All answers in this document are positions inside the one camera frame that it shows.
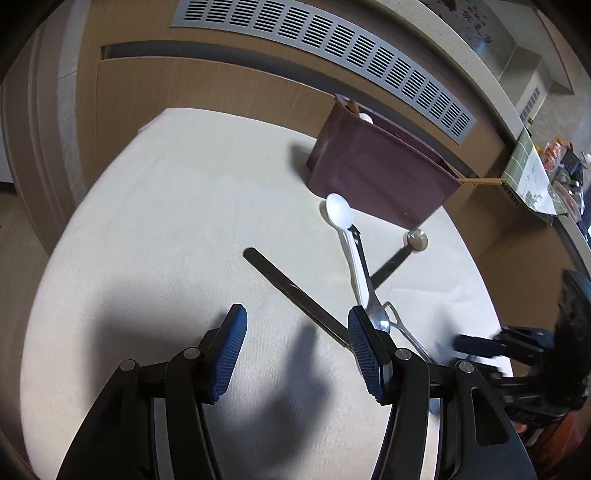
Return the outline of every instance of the ventilation grille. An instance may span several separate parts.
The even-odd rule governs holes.
[[[540,89],[538,87],[536,87],[534,90],[534,93],[531,94],[531,97],[528,100],[527,105],[521,111],[521,114],[519,115],[519,118],[521,118],[522,122],[525,122],[528,119],[530,112],[534,109],[534,105],[538,101],[538,98],[540,98]]]
[[[171,26],[253,35],[323,57],[380,85],[457,143],[475,123],[441,83],[392,45],[295,0],[180,0]],[[539,95],[536,89],[526,109],[531,110]],[[524,110],[522,117],[527,118],[530,110]]]

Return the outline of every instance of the floor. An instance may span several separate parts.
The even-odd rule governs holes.
[[[11,184],[0,183],[0,425],[25,456],[20,416],[22,346],[48,256]]]

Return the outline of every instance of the white tablecloth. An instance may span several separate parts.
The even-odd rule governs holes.
[[[303,179],[313,145],[275,125],[170,109],[107,169],[51,256],[28,324],[22,423],[42,480],[56,477],[122,360],[170,359],[232,303],[246,307],[248,331],[228,392],[206,409],[225,479],[371,477],[389,407],[368,394],[351,352],[242,258],[256,247],[346,325],[355,304],[346,257]],[[405,232],[360,212],[354,221],[375,271]],[[446,362],[455,334],[490,336],[499,322],[445,211],[423,228],[427,250],[377,293]],[[510,371],[506,359],[497,364]],[[436,428],[433,417],[424,478],[433,476]]]

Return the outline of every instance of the chopstick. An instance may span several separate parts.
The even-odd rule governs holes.
[[[506,179],[458,179],[464,185],[471,184],[471,185],[502,185],[507,180]]]
[[[357,106],[357,103],[355,102],[355,100],[351,99],[347,102],[347,110],[351,113],[353,113],[354,115],[359,116],[359,107]]]

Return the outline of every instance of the spoon handle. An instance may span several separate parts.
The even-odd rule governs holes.
[[[342,232],[345,236],[345,241],[347,243],[347,248],[349,249],[349,255],[352,262],[353,279],[355,282],[357,301],[363,308],[365,308],[369,302],[369,290],[367,281],[365,280],[365,273],[363,271],[361,257],[359,256],[359,251],[357,250],[357,245],[355,244],[353,234],[349,230],[342,230]]]

